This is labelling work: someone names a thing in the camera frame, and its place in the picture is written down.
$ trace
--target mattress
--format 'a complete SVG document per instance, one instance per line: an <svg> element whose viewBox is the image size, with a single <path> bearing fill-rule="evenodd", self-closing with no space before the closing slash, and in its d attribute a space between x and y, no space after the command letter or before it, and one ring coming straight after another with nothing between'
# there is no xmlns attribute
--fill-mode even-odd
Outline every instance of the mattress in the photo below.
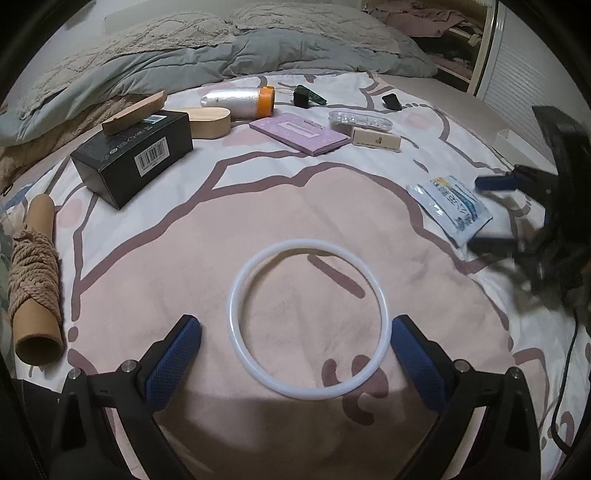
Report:
<svg viewBox="0 0 591 480"><path fill-rule="evenodd" d="M293 107L285 92L308 85L325 107ZM511 166L430 102L372 73L270 73L185 90L166 108L199 104L220 86L273 85L276 111L327 124L331 110L389 118L400 153L346 145L309 157L235 124L194 150L121 211L82 184L68 157L43 175L11 215L46 192L56 204L67 352L40 370L17 361L19 377L59 391L72 367L88 374L138 359L184 314L204 327L201 350L168 407L163 432L198 478L393 478L435 421L389 351L351 395L293 401L244 370L229 342L226 302L241 266L290 238L317 238L356 254L374 272L392 316L408 314L452 358L526 375L541 439L543 478L563 454L548 435L574 321L516 281L511 261L458 249L408 195L411 183L478 175ZM401 112L380 98L396 93ZM483 198L493 214L484 233L511 236L541 226L543 208L522 193ZM257 361L304 387L342 382L369 361L379 314L365 279L319 252L281 257L258 275L241 326ZM581 327L561 405L559 433L572 441L589 393L591 345ZM142 477L116 416L116 437ZM463 458L478 428L466 435ZM455 459L447 476L461 466Z"/></svg>

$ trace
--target pink fabric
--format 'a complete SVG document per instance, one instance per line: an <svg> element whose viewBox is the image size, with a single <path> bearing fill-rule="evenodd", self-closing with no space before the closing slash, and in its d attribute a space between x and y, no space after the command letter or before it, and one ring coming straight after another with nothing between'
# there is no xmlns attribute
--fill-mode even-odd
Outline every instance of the pink fabric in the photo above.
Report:
<svg viewBox="0 0 591 480"><path fill-rule="evenodd" d="M441 37L464 20L456 10L423 8L421 2L412 0L387 2L373 10L372 15L409 37Z"/></svg>

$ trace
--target barcode label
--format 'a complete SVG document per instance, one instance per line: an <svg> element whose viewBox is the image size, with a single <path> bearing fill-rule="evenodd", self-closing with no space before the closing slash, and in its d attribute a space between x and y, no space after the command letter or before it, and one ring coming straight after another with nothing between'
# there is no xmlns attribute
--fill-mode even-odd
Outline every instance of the barcode label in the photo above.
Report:
<svg viewBox="0 0 591 480"><path fill-rule="evenodd" d="M146 148L134 157L135 164L138 166L139 175L143 177L169 155L166 137L162 137L154 145Z"/></svg>
<svg viewBox="0 0 591 480"><path fill-rule="evenodd" d="M166 115L150 115L148 118L144 118L142 120L145 124L154 124L156 122L160 122L161 120L165 119Z"/></svg>

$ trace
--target blue and white packet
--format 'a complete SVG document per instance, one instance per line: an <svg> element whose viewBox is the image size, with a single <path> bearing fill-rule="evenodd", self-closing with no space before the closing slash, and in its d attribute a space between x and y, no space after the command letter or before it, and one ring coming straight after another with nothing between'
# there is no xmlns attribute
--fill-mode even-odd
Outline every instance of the blue and white packet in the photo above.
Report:
<svg viewBox="0 0 591 480"><path fill-rule="evenodd" d="M492 219L486 206L453 176L409 185L407 192L443 228L457 247L463 246Z"/></svg>

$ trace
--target purple card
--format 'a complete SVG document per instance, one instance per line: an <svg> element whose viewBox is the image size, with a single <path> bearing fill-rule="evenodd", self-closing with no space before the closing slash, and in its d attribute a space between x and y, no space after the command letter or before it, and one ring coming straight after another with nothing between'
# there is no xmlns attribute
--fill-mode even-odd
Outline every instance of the purple card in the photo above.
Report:
<svg viewBox="0 0 591 480"><path fill-rule="evenodd" d="M254 130L313 157L351 141L347 135L335 132L293 113L261 118L251 122L250 126Z"/></svg>

